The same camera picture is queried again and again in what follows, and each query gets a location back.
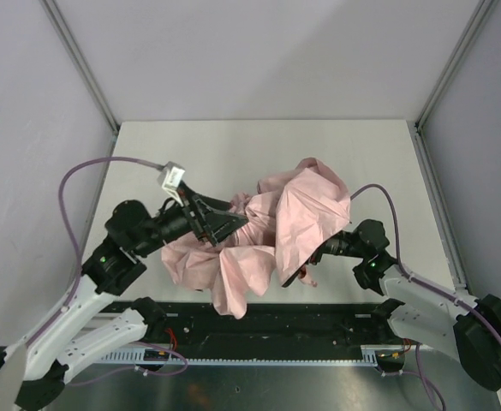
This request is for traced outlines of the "pink folding umbrella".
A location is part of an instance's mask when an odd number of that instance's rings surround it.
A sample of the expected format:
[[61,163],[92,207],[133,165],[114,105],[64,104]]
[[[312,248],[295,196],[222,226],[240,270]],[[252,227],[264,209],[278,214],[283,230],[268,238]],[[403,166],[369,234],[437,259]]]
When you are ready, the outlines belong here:
[[272,275],[281,285],[298,279],[316,286],[307,262],[349,224],[350,193],[331,168],[305,158],[259,180],[255,195],[237,194],[230,209],[248,222],[227,240],[214,247],[184,235],[163,248],[161,260],[174,284],[210,290],[219,314],[241,319],[247,292],[264,295]]

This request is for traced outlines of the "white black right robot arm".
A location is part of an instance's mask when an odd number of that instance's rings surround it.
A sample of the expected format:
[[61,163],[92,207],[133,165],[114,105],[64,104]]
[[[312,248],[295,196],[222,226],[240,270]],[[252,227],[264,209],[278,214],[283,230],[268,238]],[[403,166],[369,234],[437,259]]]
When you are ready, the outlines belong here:
[[353,273],[362,289],[385,297],[376,313],[401,338],[423,343],[457,360],[467,375],[489,391],[501,389],[501,299],[447,289],[412,272],[391,256],[384,225],[367,219],[340,231],[309,258],[360,260]]

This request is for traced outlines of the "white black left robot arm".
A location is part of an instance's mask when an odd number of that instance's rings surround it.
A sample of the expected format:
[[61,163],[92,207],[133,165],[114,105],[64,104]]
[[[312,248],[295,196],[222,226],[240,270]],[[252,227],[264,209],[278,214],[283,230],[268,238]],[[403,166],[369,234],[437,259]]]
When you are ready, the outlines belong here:
[[149,254],[187,234],[216,246],[248,222],[225,201],[187,187],[180,195],[166,200],[156,216],[138,200],[114,209],[106,237],[82,265],[66,300],[30,336],[0,346],[0,410],[45,408],[96,360],[124,345],[158,338],[165,314],[150,297],[135,300],[107,325],[79,332],[145,272],[142,260]]

